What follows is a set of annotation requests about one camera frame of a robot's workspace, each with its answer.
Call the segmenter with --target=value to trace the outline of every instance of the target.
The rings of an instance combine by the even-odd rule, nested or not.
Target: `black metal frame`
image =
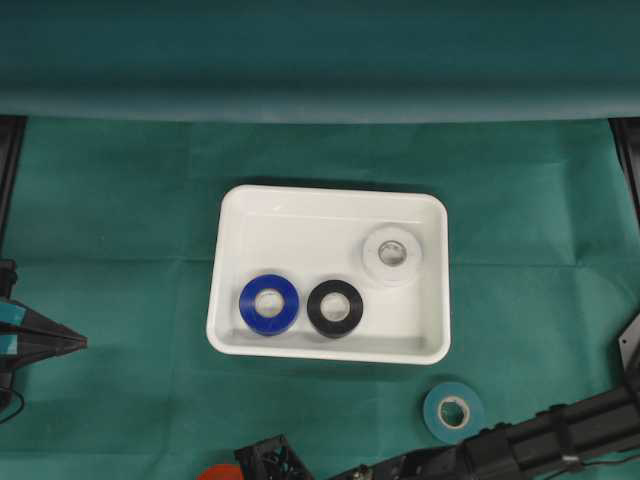
[[[609,120],[620,166],[627,178],[629,191],[640,222],[640,117]]]
[[[0,115],[0,258],[26,124],[26,117]],[[15,262],[0,260],[0,296],[11,296],[11,287],[17,279],[15,270]],[[13,379],[13,373],[0,373],[0,387],[11,388]],[[11,394],[0,392],[0,411],[9,403]]]

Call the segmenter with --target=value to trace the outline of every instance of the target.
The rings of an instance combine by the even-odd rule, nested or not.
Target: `green fabric backdrop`
[[[428,192],[447,206],[453,347],[432,367],[226,356],[205,338],[220,201],[248,182]],[[88,350],[20,372],[3,478],[188,479],[285,433],[319,478],[438,445],[430,386],[491,424],[606,389],[640,239],[605,121],[292,126],[33,118],[5,254],[15,297]],[[628,465],[585,479],[628,479]]]
[[[637,0],[21,0],[0,112],[258,122],[640,115]]]

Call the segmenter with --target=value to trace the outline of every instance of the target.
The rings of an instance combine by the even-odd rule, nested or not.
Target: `robotic arm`
[[[640,448],[640,315],[618,339],[622,386],[572,405],[556,405],[534,418],[500,423],[453,447],[415,450],[330,480],[525,480],[576,473],[596,457]],[[284,436],[235,452],[244,480],[313,480]]]

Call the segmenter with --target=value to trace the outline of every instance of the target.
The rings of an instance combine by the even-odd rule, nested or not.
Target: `tape roll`
[[[327,280],[315,287],[307,301],[307,315],[316,330],[340,338],[358,326],[364,304],[358,290],[342,280]]]
[[[293,284],[279,275],[261,275],[240,294],[240,315],[247,326],[265,336],[289,329],[296,319],[300,300]]]
[[[362,262],[374,280],[394,286],[410,282],[422,265],[422,247],[409,231],[388,225],[371,233],[364,242]]]
[[[455,422],[446,418],[447,407],[459,411]],[[476,435],[486,426],[482,400],[470,387],[458,382],[434,387],[424,400],[422,414],[433,436],[450,445]]]

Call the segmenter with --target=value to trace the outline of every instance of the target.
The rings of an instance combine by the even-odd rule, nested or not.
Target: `black bracket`
[[[609,120],[618,160],[627,178],[636,217],[640,222],[640,117]]]

